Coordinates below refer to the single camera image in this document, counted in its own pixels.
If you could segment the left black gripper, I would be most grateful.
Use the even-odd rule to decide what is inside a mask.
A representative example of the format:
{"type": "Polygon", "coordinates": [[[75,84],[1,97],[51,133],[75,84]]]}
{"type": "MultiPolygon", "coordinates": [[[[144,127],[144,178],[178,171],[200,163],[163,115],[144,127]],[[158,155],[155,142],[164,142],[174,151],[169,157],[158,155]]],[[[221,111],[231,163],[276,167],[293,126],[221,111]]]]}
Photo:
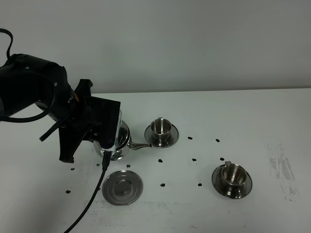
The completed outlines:
{"type": "Polygon", "coordinates": [[[96,141],[104,150],[114,143],[121,103],[93,97],[91,87],[90,80],[79,81],[74,110],[59,128],[59,160],[64,163],[74,162],[82,141],[96,141]]]}

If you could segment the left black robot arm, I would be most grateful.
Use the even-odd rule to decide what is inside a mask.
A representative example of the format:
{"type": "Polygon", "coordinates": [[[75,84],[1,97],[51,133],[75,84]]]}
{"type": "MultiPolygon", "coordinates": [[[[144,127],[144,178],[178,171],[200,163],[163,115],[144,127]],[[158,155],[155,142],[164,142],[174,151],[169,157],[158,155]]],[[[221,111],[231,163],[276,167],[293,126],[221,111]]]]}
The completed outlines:
{"type": "Polygon", "coordinates": [[[55,123],[40,140],[59,131],[60,161],[73,163],[82,141],[98,142],[116,150],[120,128],[119,101],[91,95],[93,83],[81,79],[72,89],[66,69],[57,63],[26,54],[14,54],[0,68],[0,119],[28,123],[45,116],[55,123]]]}

